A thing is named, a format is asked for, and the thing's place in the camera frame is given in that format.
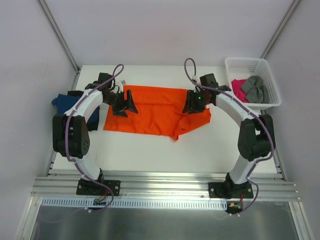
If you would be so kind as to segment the orange t shirt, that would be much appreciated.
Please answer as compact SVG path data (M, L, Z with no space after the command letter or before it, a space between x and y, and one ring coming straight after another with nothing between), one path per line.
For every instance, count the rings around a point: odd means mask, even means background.
M128 111L128 117L115 116L110 108L103 126L105 131L166 136L177 141L180 135L211 121L209 108L201 113L183 113L186 89L126 85L124 90L131 91L138 113Z

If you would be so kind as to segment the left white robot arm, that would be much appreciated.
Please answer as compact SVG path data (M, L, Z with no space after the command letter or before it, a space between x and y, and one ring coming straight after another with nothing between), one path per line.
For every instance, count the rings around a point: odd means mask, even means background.
M102 170L87 156L91 145L87 126L89 118L101 104L109 105L115 117L127 118L127 111L138 113L130 90L113 92L112 82L116 76L101 72L69 110L55 114L52 119L53 150L75 165L81 179L88 181L87 187L93 194L102 193L105 182Z

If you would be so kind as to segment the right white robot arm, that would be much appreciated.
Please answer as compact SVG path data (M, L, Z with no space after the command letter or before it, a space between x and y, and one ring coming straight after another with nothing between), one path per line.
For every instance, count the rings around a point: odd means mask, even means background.
M195 88L187 91L184 113L196 115L212 104L239 126L239 157L227 173L223 188L228 197L236 197L257 164L273 157L276 148L273 119L269 114L258 114L245 106L227 85L219 85L212 73L201 76L200 81L195 75L187 78Z

